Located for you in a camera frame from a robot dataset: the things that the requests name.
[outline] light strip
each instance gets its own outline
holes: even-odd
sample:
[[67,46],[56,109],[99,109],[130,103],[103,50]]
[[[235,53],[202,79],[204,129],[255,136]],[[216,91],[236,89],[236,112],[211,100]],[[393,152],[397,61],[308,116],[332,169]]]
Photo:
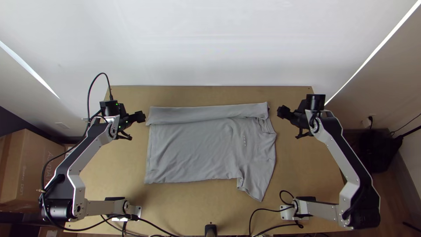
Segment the light strip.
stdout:
[[60,99],[60,97],[51,89],[51,87],[42,79],[38,73],[34,71],[19,55],[17,55],[13,50],[11,50],[7,45],[5,45],[0,40],[0,47],[6,51],[15,61],[17,61],[25,70],[27,70],[35,79],[37,79],[45,88],[47,88],[51,93],[53,93],[57,98]]
[[412,13],[420,6],[421,0],[418,0],[412,7],[409,9],[409,11],[403,16],[403,18],[399,21],[399,23],[393,28],[393,30],[386,36],[386,38],[377,46],[376,49],[368,56],[368,58],[365,60],[365,62],[361,65],[361,67],[354,73],[354,75],[351,76],[351,78],[343,84],[343,86],[332,96],[328,101],[326,101],[325,105],[329,103],[335,97],[339,91],[342,90],[351,80],[355,77],[355,75],[368,63],[368,61],[371,60],[371,58],[383,47],[383,45],[395,34],[395,32],[405,23],[405,21],[412,15]]

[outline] cardboard box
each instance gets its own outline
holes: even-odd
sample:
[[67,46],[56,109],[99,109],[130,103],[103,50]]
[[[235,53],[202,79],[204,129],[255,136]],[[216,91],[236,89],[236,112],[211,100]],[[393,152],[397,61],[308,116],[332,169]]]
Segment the cardboard box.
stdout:
[[[63,152],[63,146],[27,129],[0,137],[0,210],[38,211],[40,193],[36,190],[41,188],[43,166]],[[44,185],[62,161],[58,158],[48,164]]]
[[76,237],[77,233],[63,232],[63,230],[50,227],[42,226],[39,229],[38,237]]
[[8,237],[12,224],[0,223],[0,237]]

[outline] shirt sleeve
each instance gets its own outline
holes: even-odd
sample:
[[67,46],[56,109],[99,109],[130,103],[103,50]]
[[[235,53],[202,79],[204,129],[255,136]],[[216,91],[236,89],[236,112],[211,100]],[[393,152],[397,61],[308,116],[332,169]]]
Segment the shirt sleeve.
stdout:
[[269,186],[275,160],[255,161],[240,167],[241,177],[237,178],[237,189],[245,191],[257,201],[262,201]]

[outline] black cable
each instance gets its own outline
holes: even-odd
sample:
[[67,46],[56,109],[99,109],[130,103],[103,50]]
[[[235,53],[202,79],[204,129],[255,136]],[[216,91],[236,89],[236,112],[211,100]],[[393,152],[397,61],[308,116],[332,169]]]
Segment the black cable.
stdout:
[[160,230],[160,231],[162,231],[162,232],[166,233],[166,234],[167,234],[167,235],[169,235],[169,236],[173,236],[173,237],[180,237],[180,236],[178,236],[178,235],[172,234],[172,233],[170,233],[170,232],[168,232],[168,231],[166,231],[166,230],[164,230],[164,229],[160,228],[159,226],[157,226],[157,225],[153,224],[152,222],[147,221],[147,220],[145,220],[145,219],[139,218],[139,221],[143,221],[143,222],[145,222],[145,223],[148,223],[148,224],[150,224],[151,226],[153,226],[153,227],[157,228],[158,230]]
[[297,223],[294,223],[294,224],[284,224],[284,225],[279,225],[279,226],[274,226],[274,227],[271,227],[271,228],[268,228],[268,229],[265,229],[265,230],[263,230],[263,231],[261,231],[261,232],[259,232],[257,235],[255,235],[254,237],[256,237],[256,236],[259,236],[259,235],[262,235],[262,234],[264,234],[264,233],[266,233],[266,232],[268,232],[268,231],[270,231],[270,230],[273,230],[273,229],[276,229],[276,228],[279,228],[279,227],[285,227],[285,226],[298,226],[299,228],[304,228],[303,227],[303,225],[301,225],[301,224],[297,224]]
[[279,198],[281,199],[281,201],[285,204],[285,205],[287,205],[287,206],[293,206],[293,204],[290,204],[290,203],[287,203],[286,201],[284,201],[283,199],[282,199],[282,193],[288,193],[293,199],[294,199],[294,195],[292,195],[290,192],[288,192],[287,190],[281,190],[280,192],[279,192]]
[[86,106],[87,106],[87,108],[88,108],[88,118],[90,118],[90,116],[89,116],[89,96],[90,96],[90,94],[91,94],[91,89],[92,89],[92,86],[93,86],[93,84],[95,83],[95,81],[96,81],[96,79],[100,76],[100,75],[105,75],[105,77],[107,78],[107,83],[108,83],[108,90],[110,91],[110,100],[112,101],[113,100],[113,95],[112,95],[112,93],[111,93],[111,86],[110,86],[110,81],[108,80],[108,76],[105,74],[105,72],[101,72],[100,74],[98,74],[94,79],[93,79],[93,81],[91,82],[91,85],[89,86],[89,90],[88,90],[88,99],[87,99],[87,102],[86,102]]
[[127,225],[127,221],[125,221],[123,223],[123,229],[122,229],[122,232],[121,232],[121,237],[124,237],[124,233],[126,232],[126,225]]
[[373,127],[373,116],[369,116],[368,117],[368,120],[370,120],[370,130],[371,130],[371,128]]
[[250,220],[249,220],[249,236],[251,236],[251,219],[253,218],[254,213],[256,213],[257,211],[260,211],[260,210],[270,211],[270,212],[282,212],[282,211],[288,210],[290,208],[293,208],[293,206],[290,206],[290,207],[287,207],[287,208],[284,208],[284,209],[280,209],[280,210],[271,210],[271,209],[266,209],[266,208],[258,208],[256,210],[254,210],[253,213],[251,213]]
[[128,235],[135,236],[135,237],[147,237],[147,236],[144,236],[144,235],[139,235],[139,234],[134,234],[134,233],[127,232],[127,231],[126,231],[126,229],[122,230],[122,229],[120,229],[120,228],[116,227],[115,225],[113,225],[113,224],[109,223],[108,221],[106,221],[106,223],[107,223],[109,226],[113,227],[114,229],[116,229],[116,230],[120,231],[120,232],[121,232],[121,235],[123,235],[123,234],[128,234]]
[[[169,235],[169,236],[173,236],[173,237],[180,237],[180,236],[178,236],[178,235],[172,234],[172,233],[170,233],[170,232],[168,232],[168,231],[166,231],[166,230],[164,230],[164,229],[160,228],[159,226],[157,226],[157,225],[153,224],[152,222],[147,221],[147,220],[145,220],[145,219],[142,219],[142,218],[137,218],[136,220],[146,222],[146,223],[150,224],[151,226],[153,226],[153,227],[157,228],[158,230],[160,230],[160,231],[162,231],[162,232],[166,233],[166,234],[167,234],[167,235]],[[110,226],[113,226],[113,227],[114,227],[114,229],[119,230],[119,231],[122,231],[121,229],[119,229],[119,228],[115,227],[115,226],[114,226],[114,225],[112,225],[111,223],[109,223],[109,222],[107,222],[107,223],[108,223]],[[136,234],[129,233],[129,232],[127,232],[127,231],[124,231],[124,233],[126,233],[126,234],[130,234],[130,235],[133,235],[133,236],[141,236],[141,235],[136,235]]]
[[[265,211],[270,211],[270,212],[282,212],[282,211],[288,210],[288,209],[290,209],[290,208],[294,208],[294,204],[287,203],[286,201],[284,201],[284,200],[282,199],[282,193],[288,193],[288,194],[289,194],[289,195],[290,195],[293,199],[294,199],[294,195],[292,195],[292,193],[288,192],[287,190],[281,190],[281,191],[279,192],[279,198],[281,199],[281,201],[282,201],[285,205],[287,205],[287,206],[289,206],[289,207],[284,208],[284,209],[281,209],[281,210],[270,210],[270,209],[265,209],[265,208],[258,208],[258,209],[256,209],[256,210],[254,210],[254,211],[253,211],[253,213],[251,214],[251,216],[250,216],[250,220],[249,220],[249,237],[252,237],[252,235],[251,235],[251,219],[252,219],[252,217],[253,217],[253,215],[254,215],[254,213],[255,213],[255,212],[257,212],[257,211],[259,211],[259,210],[265,210]],[[297,203],[297,201],[295,201],[295,200],[293,200],[293,201],[295,202],[295,204],[296,204],[296,206],[297,206],[297,209],[295,210],[295,214],[294,214],[294,215],[296,215],[296,214],[297,214],[297,212],[298,212],[298,203]],[[267,232],[267,231],[270,231],[270,230],[273,230],[273,229],[276,229],[276,228],[279,228],[279,227],[284,227],[284,226],[298,226],[300,229],[304,228],[304,226],[303,226],[302,224],[298,223],[298,221],[296,220],[294,224],[283,224],[283,225],[278,225],[278,226],[274,226],[274,227],[271,227],[271,228],[269,228],[269,229],[263,230],[263,231],[261,231],[260,233],[258,233],[257,235],[255,235],[254,237],[259,236],[259,235],[261,235],[261,234],[264,234],[264,233],[265,233],[265,232]]]
[[418,118],[419,116],[421,116],[421,113],[420,114],[418,114],[417,116],[415,116],[415,118],[413,118],[413,119],[411,119],[409,122],[407,122],[405,125],[403,125],[402,127],[400,127],[400,128],[398,128],[397,130],[395,130],[395,131],[391,131],[390,132],[390,134],[393,136],[393,135],[395,135],[395,133],[397,132],[397,131],[399,131],[399,130],[401,130],[402,128],[404,128],[406,125],[408,125],[409,123],[411,123],[412,121],[414,121],[416,118]]
[[326,237],[329,237],[327,234],[325,234],[325,233],[323,233],[323,232],[320,232],[319,234],[321,234],[321,235],[323,235],[323,236],[326,236]]

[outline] power outlet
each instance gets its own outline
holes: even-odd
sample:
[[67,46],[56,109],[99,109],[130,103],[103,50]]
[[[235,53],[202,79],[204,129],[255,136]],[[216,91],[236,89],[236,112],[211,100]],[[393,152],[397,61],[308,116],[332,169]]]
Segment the power outlet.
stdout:
[[376,114],[369,114],[366,118],[364,118],[361,121],[361,124],[363,125],[364,128],[369,128],[372,124],[371,120],[368,117],[372,117],[373,118],[373,122],[374,122],[374,117],[376,116]]
[[369,128],[371,126],[371,121],[368,118],[365,118],[361,121],[363,128]]

